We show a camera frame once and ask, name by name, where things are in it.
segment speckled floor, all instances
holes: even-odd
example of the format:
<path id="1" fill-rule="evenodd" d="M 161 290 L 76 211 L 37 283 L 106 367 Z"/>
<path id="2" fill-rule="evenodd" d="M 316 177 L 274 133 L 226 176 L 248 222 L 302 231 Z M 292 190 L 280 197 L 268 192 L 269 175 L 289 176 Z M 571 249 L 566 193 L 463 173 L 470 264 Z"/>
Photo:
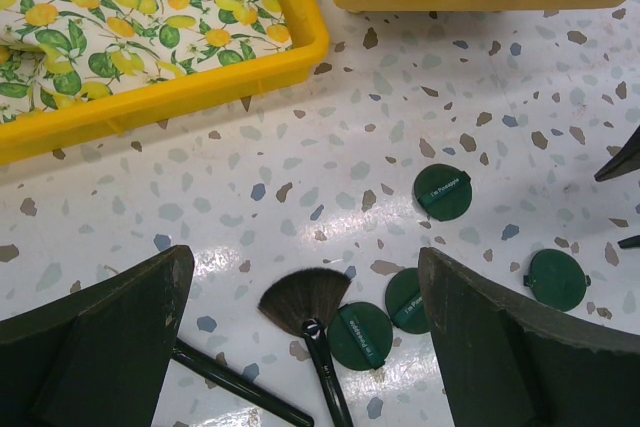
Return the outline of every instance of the speckled floor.
<path id="1" fill-rule="evenodd" d="M 423 245 L 526 295 L 532 252 L 558 248 L 593 280 L 571 314 L 640 333 L 638 254 L 616 244 L 640 233 L 638 176 L 593 181 L 640 121 L 640 0 L 560 13 L 322 7 L 333 45 L 305 84 L 0 166 L 0 318 L 189 244 L 181 336 L 319 426 L 329 417 L 306 351 L 256 310 L 300 267 L 349 269 L 346 299 L 382 306 Z M 412 203 L 434 162 L 472 177 L 458 220 Z M 451 426 L 430 337 L 394 336 L 382 374 L 338 366 L 356 425 Z M 283 424 L 172 363 L 153 425 Z"/>

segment black handle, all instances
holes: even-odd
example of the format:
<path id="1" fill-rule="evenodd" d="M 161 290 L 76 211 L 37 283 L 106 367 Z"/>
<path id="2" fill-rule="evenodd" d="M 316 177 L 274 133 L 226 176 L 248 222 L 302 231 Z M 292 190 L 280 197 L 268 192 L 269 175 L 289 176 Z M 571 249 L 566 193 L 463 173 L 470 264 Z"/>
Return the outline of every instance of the black handle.
<path id="1" fill-rule="evenodd" d="M 621 249 L 637 249 L 640 248 L 640 235 L 629 237 L 618 242 Z"/>
<path id="2" fill-rule="evenodd" d="M 322 393 L 327 401 L 331 419 L 335 427 L 353 427 L 347 401 L 344 399 L 336 370 L 331 360 L 331 350 L 324 325 L 317 319 L 308 320 L 302 325 L 302 338 L 307 344 L 311 360 L 318 372 Z"/>
<path id="3" fill-rule="evenodd" d="M 293 405 L 249 382 L 240 374 L 176 339 L 173 360 L 187 369 L 219 385 L 232 394 L 248 400 L 297 427 L 313 427 L 313 419 Z"/>

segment yellow tray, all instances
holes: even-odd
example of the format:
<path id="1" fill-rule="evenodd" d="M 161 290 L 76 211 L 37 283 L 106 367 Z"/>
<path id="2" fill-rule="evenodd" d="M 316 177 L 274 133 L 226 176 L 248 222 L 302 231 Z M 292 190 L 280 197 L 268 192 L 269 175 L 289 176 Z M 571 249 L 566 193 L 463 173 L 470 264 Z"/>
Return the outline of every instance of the yellow tray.
<path id="1" fill-rule="evenodd" d="M 293 49 L 0 124 L 0 164 L 306 80 L 329 48 L 316 0 L 279 0 Z"/>

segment lemon print fabric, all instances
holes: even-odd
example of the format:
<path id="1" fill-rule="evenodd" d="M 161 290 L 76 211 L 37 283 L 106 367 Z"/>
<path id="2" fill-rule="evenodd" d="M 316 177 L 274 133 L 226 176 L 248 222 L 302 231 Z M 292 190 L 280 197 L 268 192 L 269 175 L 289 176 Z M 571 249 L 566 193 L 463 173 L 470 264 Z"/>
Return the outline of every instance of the lemon print fabric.
<path id="1" fill-rule="evenodd" d="M 0 124 L 290 48 L 278 0 L 0 0 Z"/>

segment black brush bristles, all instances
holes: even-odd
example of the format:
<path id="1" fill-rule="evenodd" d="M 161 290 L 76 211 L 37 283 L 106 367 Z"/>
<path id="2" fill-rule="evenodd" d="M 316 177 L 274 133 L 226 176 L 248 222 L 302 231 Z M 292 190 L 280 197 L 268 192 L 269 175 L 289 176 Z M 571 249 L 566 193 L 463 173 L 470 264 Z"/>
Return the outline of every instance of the black brush bristles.
<path id="1" fill-rule="evenodd" d="M 302 324 L 318 319 L 328 326 L 351 279 L 335 270 L 315 267 L 289 274 L 264 293 L 258 309 L 285 332 L 300 337 Z"/>

